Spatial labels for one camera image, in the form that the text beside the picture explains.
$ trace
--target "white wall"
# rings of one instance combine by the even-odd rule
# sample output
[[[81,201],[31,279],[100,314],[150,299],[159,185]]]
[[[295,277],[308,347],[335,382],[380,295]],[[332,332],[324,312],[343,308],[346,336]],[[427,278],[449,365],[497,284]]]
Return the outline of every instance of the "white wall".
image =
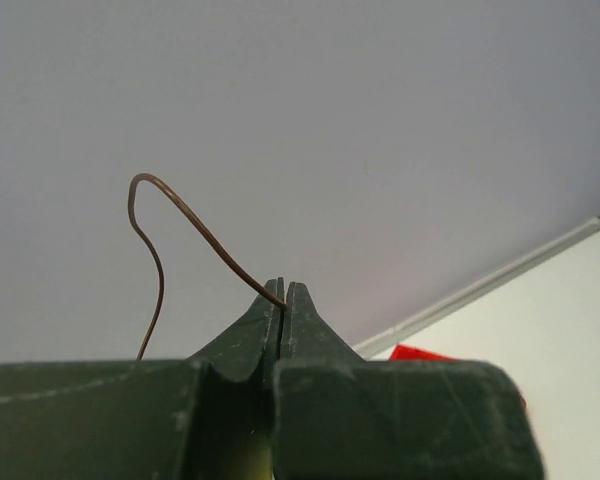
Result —
[[[135,354],[140,171],[359,341],[600,213],[600,0],[0,2],[0,361]],[[139,197],[187,355],[254,295]]]

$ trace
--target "white trim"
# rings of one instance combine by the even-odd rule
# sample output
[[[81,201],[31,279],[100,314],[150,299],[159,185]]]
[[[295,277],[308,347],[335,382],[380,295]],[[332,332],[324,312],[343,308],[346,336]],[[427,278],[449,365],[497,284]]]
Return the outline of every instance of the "white trim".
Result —
[[[395,327],[391,327],[355,345],[354,349],[362,357],[371,358],[598,231],[600,231],[600,218],[591,219],[565,235],[463,288],[456,294],[400,322]]]

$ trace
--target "brown wire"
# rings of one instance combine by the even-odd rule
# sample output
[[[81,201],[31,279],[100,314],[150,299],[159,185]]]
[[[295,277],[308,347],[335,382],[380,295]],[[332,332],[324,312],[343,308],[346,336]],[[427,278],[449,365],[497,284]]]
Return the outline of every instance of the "brown wire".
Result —
[[[151,256],[153,257],[154,262],[156,263],[156,268],[158,269],[158,300],[156,302],[156,308],[153,312],[153,317],[151,318],[151,323],[149,323],[149,328],[147,329],[147,333],[144,336],[144,340],[142,341],[142,345],[140,346],[140,350],[138,351],[138,356],[136,360],[142,360],[145,350],[147,349],[147,345],[149,344],[149,339],[151,338],[151,334],[156,326],[156,322],[158,321],[158,316],[160,316],[160,309],[162,308],[162,301],[164,300],[164,270],[162,269],[162,262],[160,261],[160,257],[155,247],[149,240],[149,237],[144,233],[144,231],[138,226],[138,222],[136,220],[135,213],[135,201],[136,201],[136,191],[138,189],[138,184],[142,181],[149,182],[156,186],[158,190],[164,193],[171,202],[178,207],[178,209],[184,214],[185,217],[193,224],[194,227],[202,234],[205,240],[211,245],[216,253],[224,260],[224,263],[234,271],[236,275],[238,275],[242,280],[244,280],[251,288],[253,288],[256,292],[262,295],[264,298],[269,300],[271,303],[276,305],[281,309],[285,309],[287,305],[276,297],[273,293],[269,292],[266,288],[260,285],[251,275],[249,275],[238,263],[229,255],[229,253],[224,249],[224,247],[220,244],[218,240],[213,236],[211,231],[202,223],[202,221],[198,218],[198,216],[193,213],[193,210],[189,208],[189,206],[184,203],[184,201],[173,191],[171,187],[160,180],[155,175],[151,175],[150,173],[140,173],[133,177],[131,180],[131,184],[129,185],[129,199],[127,202],[127,212],[129,214],[129,222],[131,222],[131,226],[138,234],[138,236],[142,239],[142,241],[147,245],[147,248],[151,252]]]

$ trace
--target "red object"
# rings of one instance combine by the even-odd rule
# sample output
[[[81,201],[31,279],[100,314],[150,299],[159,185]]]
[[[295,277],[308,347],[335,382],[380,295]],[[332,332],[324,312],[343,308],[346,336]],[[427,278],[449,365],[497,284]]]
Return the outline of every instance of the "red object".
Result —
[[[419,348],[407,347],[406,345],[396,345],[393,349],[393,353],[389,357],[389,360],[428,360],[431,362],[457,362],[457,358],[445,357],[437,353],[429,352],[427,350],[420,350]],[[527,408],[527,402],[524,397],[520,395],[522,405]]]

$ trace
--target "wire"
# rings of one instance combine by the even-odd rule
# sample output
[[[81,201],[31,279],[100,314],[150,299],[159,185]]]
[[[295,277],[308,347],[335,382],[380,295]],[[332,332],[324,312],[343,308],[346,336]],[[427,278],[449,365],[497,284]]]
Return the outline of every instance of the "wire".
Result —
[[[238,263],[229,255],[229,253],[224,249],[222,244],[216,240],[211,231],[202,223],[202,220],[198,218],[198,216],[189,208],[189,206],[184,203],[184,201],[162,180],[160,180],[155,175],[151,175],[150,173],[139,173],[131,180],[131,184],[129,185],[129,198],[127,201],[127,212],[129,214],[129,222],[131,226],[138,234],[138,236],[145,243],[149,251],[151,252],[151,256],[156,264],[156,268],[158,269],[158,300],[156,302],[156,308],[153,312],[153,317],[151,318],[151,322],[149,323],[149,328],[147,329],[147,333],[144,336],[144,340],[142,341],[142,345],[140,346],[140,350],[138,351],[138,356],[136,360],[142,360],[144,356],[144,352],[147,349],[147,345],[149,344],[149,339],[151,338],[151,334],[155,329],[156,323],[158,321],[158,317],[160,316],[160,309],[162,308],[162,302],[164,300],[164,270],[162,268],[162,262],[160,261],[160,256],[156,251],[155,247],[149,240],[149,237],[144,233],[144,231],[138,226],[138,222],[136,220],[135,213],[135,201],[136,201],[136,191],[138,189],[138,184],[142,181],[146,181],[154,185],[158,188],[162,193],[164,193],[171,202],[178,207],[178,209],[184,214],[185,217],[196,227],[196,230],[202,234],[205,240],[211,245],[216,253],[222,258],[224,263],[233,270],[233,272],[238,275],[242,280],[245,281],[251,288],[253,288],[256,292],[262,295],[264,298],[269,300],[271,303],[276,305],[277,307],[284,310],[287,308],[287,305],[276,297],[273,293],[269,292],[266,288],[264,288],[260,283],[258,283],[251,275],[249,275]]]

